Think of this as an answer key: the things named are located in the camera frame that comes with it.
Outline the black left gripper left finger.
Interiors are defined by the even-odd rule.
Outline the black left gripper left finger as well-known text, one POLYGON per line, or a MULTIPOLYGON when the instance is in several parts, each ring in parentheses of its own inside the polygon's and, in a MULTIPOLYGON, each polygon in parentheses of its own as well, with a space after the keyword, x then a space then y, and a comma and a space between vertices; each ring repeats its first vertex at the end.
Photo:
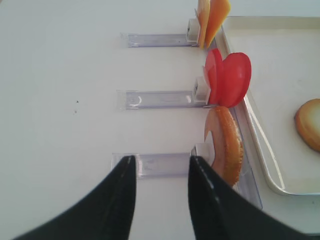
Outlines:
POLYGON ((124 156, 78 203, 17 239, 127 240, 135 212, 136 192, 136 158, 124 156))

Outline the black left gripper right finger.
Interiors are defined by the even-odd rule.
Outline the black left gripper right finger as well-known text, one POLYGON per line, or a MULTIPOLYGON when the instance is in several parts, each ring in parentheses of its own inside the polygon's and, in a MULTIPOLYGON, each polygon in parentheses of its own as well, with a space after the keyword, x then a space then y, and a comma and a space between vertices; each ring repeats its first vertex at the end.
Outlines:
POLYGON ((197 240, 312 240, 232 189, 201 156, 191 156, 188 207, 197 240))

